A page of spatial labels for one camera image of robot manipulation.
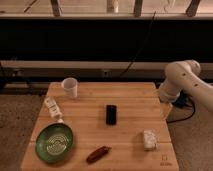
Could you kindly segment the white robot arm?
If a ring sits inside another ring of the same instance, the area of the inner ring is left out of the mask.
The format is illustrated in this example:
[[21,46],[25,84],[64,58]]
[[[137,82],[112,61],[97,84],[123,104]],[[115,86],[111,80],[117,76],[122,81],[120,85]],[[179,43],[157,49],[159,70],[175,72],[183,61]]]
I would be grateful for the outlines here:
[[184,90],[213,114],[213,86],[198,77],[200,72],[200,64],[195,60],[167,64],[164,70],[165,80],[158,88],[160,101],[174,102]]

